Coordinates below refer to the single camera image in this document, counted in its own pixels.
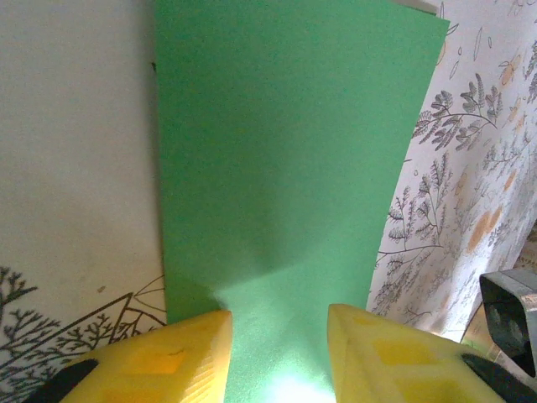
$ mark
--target leaf pattern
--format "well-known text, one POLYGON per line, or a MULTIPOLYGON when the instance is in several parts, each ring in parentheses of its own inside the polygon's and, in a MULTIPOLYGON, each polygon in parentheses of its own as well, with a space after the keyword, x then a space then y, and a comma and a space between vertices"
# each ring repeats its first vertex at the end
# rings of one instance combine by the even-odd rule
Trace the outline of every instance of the leaf pattern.
POLYGON ((453 68, 438 65, 415 125, 368 300, 371 311, 456 341, 479 275, 512 267, 537 217, 537 25, 520 12, 537 2, 515 3, 504 31, 475 25, 484 13, 493 21, 500 2, 441 3, 457 27, 443 55, 453 68), (535 34, 509 36, 522 26, 535 34))
POLYGON ((435 144, 435 151, 447 147, 455 139, 458 143, 456 151, 460 151, 473 148, 488 125, 497 129, 496 123, 503 110, 502 94, 495 86, 486 94, 481 76, 476 74, 475 77, 477 85, 470 81, 468 91, 461 93, 464 101, 461 111, 451 110, 453 96, 442 90, 430 104, 431 109, 421 112, 412 137, 423 136, 420 144, 427 143, 432 138, 430 142, 435 144))

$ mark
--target green board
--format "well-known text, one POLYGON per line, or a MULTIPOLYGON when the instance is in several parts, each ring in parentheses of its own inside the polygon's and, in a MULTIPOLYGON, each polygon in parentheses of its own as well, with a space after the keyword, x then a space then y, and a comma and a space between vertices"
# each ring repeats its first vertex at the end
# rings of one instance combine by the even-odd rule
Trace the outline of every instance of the green board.
POLYGON ((328 305, 366 304, 448 23, 382 0, 156 7, 169 322, 232 310, 226 401, 315 402, 328 305))

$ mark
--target plant illustration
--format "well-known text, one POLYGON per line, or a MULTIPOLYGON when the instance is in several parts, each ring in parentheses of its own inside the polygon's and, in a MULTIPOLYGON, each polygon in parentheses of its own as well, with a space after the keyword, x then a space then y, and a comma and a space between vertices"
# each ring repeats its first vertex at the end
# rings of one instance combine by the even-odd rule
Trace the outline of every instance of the plant illustration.
POLYGON ((378 251, 377 267, 385 264, 387 274, 374 300, 377 314, 386 315, 401 293, 414 286, 432 250, 443 248, 445 197, 453 175, 448 158, 444 153, 440 160, 434 160, 430 173, 422 175, 418 191, 411 196, 410 186, 405 187, 389 209, 388 222, 393 227, 388 238, 397 248, 378 251))
POLYGON ((404 314, 406 317, 408 317, 404 324, 411 326, 414 326, 421 319, 421 317, 425 315, 428 315, 430 317, 433 316, 431 311, 423 311, 418 313, 412 306, 406 306, 404 309, 404 314))
MULTIPOLYGON (((519 158, 523 155, 524 151, 528 149, 532 142, 532 138, 528 134, 528 130, 524 132, 521 144, 518 142, 518 136, 514 136, 509 142, 502 140, 500 146, 493 145, 483 161, 483 169, 488 173, 492 173, 498 170, 498 177, 503 175, 506 170, 510 170, 519 161, 519 158)), ((537 154, 537 149, 529 150, 529 157, 537 154)))
POLYGON ((128 293, 90 314, 61 327, 60 321, 48 318, 36 310, 8 308, 19 298, 35 291, 27 287, 21 273, 0 268, 0 328, 5 343, 0 353, 8 359, 0 364, 0 402, 22 402, 54 376, 72 359, 102 345, 115 343, 164 323, 149 312, 130 307, 135 296, 147 291, 152 281, 138 293, 128 293))
POLYGON ((524 72, 524 79, 528 80, 532 74, 531 82, 528 87, 528 103, 533 103, 537 99, 537 71, 534 72, 535 64, 537 63, 537 40, 531 46, 533 54, 529 59, 528 70, 524 72))
POLYGON ((460 112, 454 112, 453 96, 441 91, 430 104, 430 109, 421 112, 414 129, 413 138, 421 137, 420 144, 431 139, 435 150, 446 147, 453 139, 458 143, 456 150, 472 149, 488 125, 497 128, 503 110, 502 93, 495 86, 485 93, 482 78, 476 74, 477 84, 468 83, 468 92, 463 92, 464 103, 460 112))
POLYGON ((477 219, 479 211, 476 206, 487 195, 490 184, 485 181, 484 177, 480 177, 474 186, 472 197, 465 201, 460 198, 455 205, 455 217, 453 219, 456 227, 454 228, 459 234, 464 234, 470 230, 477 219))

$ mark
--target fern drawing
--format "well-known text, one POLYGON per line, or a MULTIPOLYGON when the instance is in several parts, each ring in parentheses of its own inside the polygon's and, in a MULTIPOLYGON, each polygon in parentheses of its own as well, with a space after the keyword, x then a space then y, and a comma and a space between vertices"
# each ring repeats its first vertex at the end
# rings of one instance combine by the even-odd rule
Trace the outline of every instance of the fern drawing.
POLYGON ((451 93, 441 91, 437 94, 430 109, 421 112, 412 137, 421 137, 420 144, 430 140, 436 144, 436 151, 445 148, 453 139, 458 143, 457 151, 475 147, 484 128, 488 125, 497 128, 503 110, 502 93, 495 86, 486 93, 479 74, 476 74, 476 83, 470 81, 468 92, 461 94, 464 112, 454 112, 451 93))
POLYGON ((507 170, 512 169, 525 152, 528 153, 528 158, 537 155, 537 148, 530 147, 532 140, 528 130, 526 130, 522 141, 518 140, 518 136, 513 136, 510 142, 502 140, 499 147, 493 145, 485 156, 483 169, 487 170, 489 174, 496 170, 499 177, 507 170))
POLYGON ((449 155, 430 166, 422 175, 418 191, 413 195, 407 186, 396 196, 388 212, 393 227, 388 233, 395 250, 379 250, 377 266, 385 264, 386 280, 374 300, 373 311, 386 315, 401 293, 412 289, 432 251, 443 248, 441 236, 446 223, 445 198, 451 184, 449 155))
POLYGON ((537 40, 531 46, 532 55, 529 59, 528 70, 524 72, 524 79, 528 80, 532 75, 531 82, 528 88, 528 103, 534 103, 537 99, 537 71, 534 72, 535 64, 537 63, 537 40))
POLYGON ((477 180, 476 185, 473 188, 472 196, 469 200, 465 201, 460 198, 455 205, 455 217, 453 219, 455 223, 455 230, 459 234, 464 234, 470 230, 477 219, 479 209, 476 208, 480 201, 487 195, 490 184, 485 181, 484 177, 480 177, 477 180))

